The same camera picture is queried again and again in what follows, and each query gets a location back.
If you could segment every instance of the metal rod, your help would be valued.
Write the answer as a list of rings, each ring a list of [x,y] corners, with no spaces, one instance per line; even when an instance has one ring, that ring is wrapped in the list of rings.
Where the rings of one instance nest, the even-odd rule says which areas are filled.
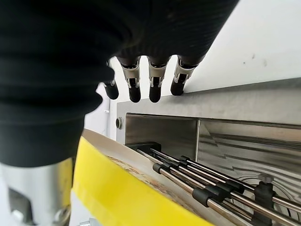
[[[231,196],[233,199],[241,202],[242,204],[251,207],[252,209],[254,209],[255,211],[267,216],[268,218],[287,225],[287,226],[301,226],[301,222],[292,219],[282,213],[279,213],[275,210],[272,209],[267,209],[262,207],[261,205],[258,205],[257,203],[255,203],[252,199],[249,199],[245,196],[242,196],[241,194],[237,193],[237,192],[231,192]]]
[[[195,187],[205,188],[204,184],[201,184],[200,182],[190,178],[189,176],[187,176],[184,173],[181,173],[180,171],[176,170],[175,168],[171,167],[170,171],[177,174],[178,176],[182,177],[183,179],[188,180],[188,183],[194,185]]]
[[[139,148],[137,149],[137,152],[141,155],[143,155],[144,157],[148,158],[149,160],[151,160],[152,162],[154,163],[159,163],[159,164],[162,164],[163,162],[150,156],[149,154],[145,153],[144,151],[141,151]]]
[[[209,168],[207,166],[204,166],[204,165],[202,165],[202,164],[200,164],[198,162],[194,162],[194,161],[191,161],[191,160],[187,160],[187,162],[190,163],[191,165],[194,165],[194,166],[198,167],[199,169],[208,171],[208,172],[210,172],[212,174],[215,174],[216,176],[219,176],[219,177],[224,178],[226,180],[233,180],[233,181],[235,181],[235,182],[243,185],[246,190],[248,190],[250,192],[254,192],[254,186],[253,185],[250,185],[250,184],[248,184],[246,182],[243,182],[241,180],[237,180],[237,179],[235,179],[233,177],[230,177],[230,176],[228,176],[226,174],[220,173],[220,172],[218,172],[216,170],[213,170],[213,169],[211,169],[211,168]]]
[[[209,177],[209,178],[211,178],[211,179],[213,179],[213,180],[215,180],[215,181],[220,181],[220,182],[222,182],[222,183],[226,183],[225,180],[219,179],[219,178],[213,176],[212,174],[203,172],[203,171],[201,171],[201,170],[199,170],[199,169],[197,169],[197,168],[195,168],[195,167],[193,167],[193,166],[188,165],[187,168],[191,169],[191,170],[194,171],[194,172],[197,172],[197,173],[199,173],[199,174],[202,174],[202,175],[204,175],[204,176],[206,176],[206,177]]]
[[[235,225],[238,226],[253,226],[250,222],[242,219],[240,216],[238,216],[233,211],[229,210],[223,205],[220,205],[218,202],[208,199],[207,205],[213,209],[215,212],[222,215],[224,218],[226,218],[228,221],[232,222]]]
[[[201,181],[204,181],[204,182],[207,183],[207,184],[210,184],[210,185],[216,185],[216,183],[212,182],[211,180],[208,180],[208,179],[206,179],[206,178],[204,178],[204,177],[202,177],[202,176],[200,176],[200,175],[198,175],[198,174],[196,174],[196,173],[194,173],[194,172],[191,172],[191,171],[189,171],[188,169],[186,169],[186,168],[184,168],[184,167],[182,167],[182,166],[179,166],[179,169],[180,169],[181,171],[184,171],[185,173],[187,173],[188,175],[190,175],[190,176],[192,176],[192,177],[196,177],[197,179],[199,179],[199,180],[201,180]]]
[[[158,151],[155,150],[155,149],[152,149],[152,151],[153,151],[154,153],[158,154],[158,155],[161,155],[161,156],[165,157],[165,158],[168,158],[168,159],[171,159],[171,160],[173,160],[173,161],[179,162],[179,160],[177,160],[177,159],[175,159],[175,158],[173,158],[173,157],[171,157],[171,156],[169,156],[169,155],[167,155],[167,154],[165,154],[165,153],[158,152]],[[223,178],[223,179],[225,179],[225,180],[232,180],[232,181],[235,181],[235,182],[237,182],[237,183],[243,185],[243,186],[245,187],[246,190],[248,190],[248,191],[250,191],[250,192],[254,192],[254,186],[253,186],[253,185],[250,185],[250,184],[248,184],[248,183],[246,183],[246,182],[244,182],[244,181],[238,180],[238,179],[236,179],[236,178],[230,177],[230,176],[228,176],[228,175],[226,175],[226,174],[220,173],[220,172],[218,172],[218,171],[216,171],[216,170],[213,170],[213,169],[211,169],[211,168],[209,168],[209,167],[207,167],[207,166],[204,166],[204,165],[202,165],[202,164],[200,164],[200,163],[198,163],[198,162],[194,162],[194,161],[192,161],[192,160],[187,160],[187,162],[190,163],[191,165],[196,166],[197,168],[199,168],[199,169],[201,169],[201,170],[205,170],[205,171],[207,171],[207,172],[209,172],[209,173],[211,173],[211,174],[214,174],[214,176],[218,176],[218,177]],[[284,206],[284,207],[286,207],[286,208],[289,208],[289,209],[291,209],[291,210],[294,210],[294,211],[296,211],[296,212],[301,213],[301,204],[299,204],[299,203],[296,203],[296,202],[291,201],[291,200],[289,200],[289,199],[280,197],[280,196],[278,196],[278,195],[275,195],[275,196],[272,198],[272,201],[275,202],[275,203],[277,203],[277,204],[280,204],[280,205],[282,205],[282,206]]]
[[[239,206],[229,202],[228,200],[224,200],[222,203],[224,203],[229,208],[233,209],[237,213],[241,214],[243,217],[245,217],[247,220],[252,220],[252,214],[245,211],[243,208],[240,208]]]
[[[203,177],[200,176],[200,175],[197,175],[191,171],[189,171],[188,169],[184,168],[184,167],[179,167],[181,168],[181,170],[185,170],[185,172],[189,175],[192,175],[192,176],[195,176],[197,177],[198,179],[200,179],[201,181],[204,181],[205,183],[207,183],[207,179],[206,181],[203,180]],[[178,172],[178,170],[174,169],[173,167],[170,168],[170,170],[172,170],[173,172]],[[195,183],[195,180],[190,178],[189,176],[186,175],[185,177],[186,180],[188,180],[189,182],[191,182],[193,185],[196,184]],[[210,181],[210,184],[211,185],[216,185],[214,182]],[[291,217],[288,217],[282,213],[279,213],[275,210],[269,210],[267,208],[264,208],[260,205],[258,205],[257,203],[255,203],[253,200],[245,197],[244,195],[240,194],[240,193],[237,193],[237,192],[231,192],[230,193],[231,197],[236,200],[236,201],[239,201],[241,203],[243,203],[244,205],[252,208],[253,210],[269,217],[270,219],[276,221],[276,222],[279,222],[279,223],[282,223],[282,224],[285,224],[285,225],[288,225],[288,226],[301,226],[301,223],[292,219]]]
[[[181,181],[179,178],[175,177],[171,173],[165,171],[164,169],[160,169],[160,173],[165,176],[166,178],[173,181],[176,185],[187,191],[188,193],[192,194],[193,188],[186,184],[185,182]],[[233,213],[231,210],[221,206],[218,202],[208,199],[207,205],[212,208],[214,211],[222,215],[224,218],[229,220],[230,222],[238,225],[238,226],[252,226],[249,222],[246,220],[240,218],[238,215]]]
[[[175,162],[180,162],[179,160],[175,159],[174,157],[168,155],[168,154],[165,154],[165,153],[162,153],[162,152],[158,152],[157,150],[153,149],[153,148],[150,148],[151,151],[153,151],[154,153],[158,154],[158,155],[161,155],[167,159],[170,159],[172,161],[175,161]]]
[[[277,204],[280,204],[288,209],[291,209],[291,210],[301,213],[301,204],[299,204],[299,203],[295,203],[289,199],[280,197],[278,195],[273,196],[272,201]]]
[[[203,170],[209,171],[209,172],[211,172],[213,174],[216,174],[216,175],[218,175],[220,177],[223,177],[225,179],[235,181],[235,182],[243,185],[246,190],[248,190],[250,192],[254,192],[254,186],[252,186],[252,185],[250,185],[250,184],[248,184],[246,182],[243,182],[241,180],[238,180],[238,179],[232,178],[230,176],[227,176],[227,175],[225,175],[223,173],[220,173],[218,171],[215,171],[215,170],[213,170],[213,169],[211,169],[211,168],[209,168],[207,166],[204,166],[204,165],[202,165],[202,164],[200,164],[198,162],[194,162],[194,161],[191,161],[191,160],[187,160],[187,162],[190,163],[190,164],[192,164],[192,165],[194,165],[194,166],[196,166],[196,167],[198,167],[199,169],[203,169]],[[279,205],[282,205],[282,206],[284,206],[286,208],[289,208],[291,210],[294,210],[296,212],[301,213],[301,204],[299,204],[299,203],[293,202],[293,201],[291,201],[289,199],[280,197],[278,195],[275,195],[272,198],[272,201],[275,202],[275,203],[277,203],[277,204],[279,204]]]
[[[168,179],[170,179],[176,185],[178,185],[179,187],[181,187],[182,189],[184,189],[186,192],[192,194],[193,188],[191,186],[189,186],[188,184],[184,183],[183,181],[181,181],[180,179],[178,179],[177,177],[175,177],[174,175],[172,175],[171,173],[168,173],[167,171],[165,171],[163,169],[160,169],[160,173],[163,176],[165,176]]]

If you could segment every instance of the stainless steel panel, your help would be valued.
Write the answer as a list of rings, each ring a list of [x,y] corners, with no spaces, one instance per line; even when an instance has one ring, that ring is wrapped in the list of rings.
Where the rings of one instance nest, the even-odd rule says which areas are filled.
[[[126,144],[157,142],[174,157],[196,158],[198,119],[127,114]]]
[[[117,104],[117,117],[126,113],[261,121],[301,125],[301,78],[165,96],[158,103]],[[125,143],[125,130],[117,130]]]
[[[198,162],[251,184],[271,177],[277,193],[301,202],[300,126],[201,119]]]

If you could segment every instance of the brushed metal surface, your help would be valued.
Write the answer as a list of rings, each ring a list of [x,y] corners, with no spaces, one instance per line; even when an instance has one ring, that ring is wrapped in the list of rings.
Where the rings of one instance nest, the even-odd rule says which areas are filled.
[[[165,153],[196,158],[198,119],[127,114],[126,144],[157,142]]]
[[[251,184],[272,177],[278,194],[301,202],[300,126],[201,119],[198,141],[198,162]]]

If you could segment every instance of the yellow paper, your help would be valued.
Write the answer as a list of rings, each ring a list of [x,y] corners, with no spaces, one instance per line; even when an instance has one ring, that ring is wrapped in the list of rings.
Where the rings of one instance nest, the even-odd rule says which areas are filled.
[[[211,226],[113,163],[83,137],[73,190],[104,226]]]

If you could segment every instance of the round screw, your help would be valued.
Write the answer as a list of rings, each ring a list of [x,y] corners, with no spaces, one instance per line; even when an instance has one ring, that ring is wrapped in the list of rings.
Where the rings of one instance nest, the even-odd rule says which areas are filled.
[[[116,119],[116,127],[117,127],[118,129],[122,129],[122,127],[123,127],[123,120],[122,120],[121,117],[118,117],[118,118]]]

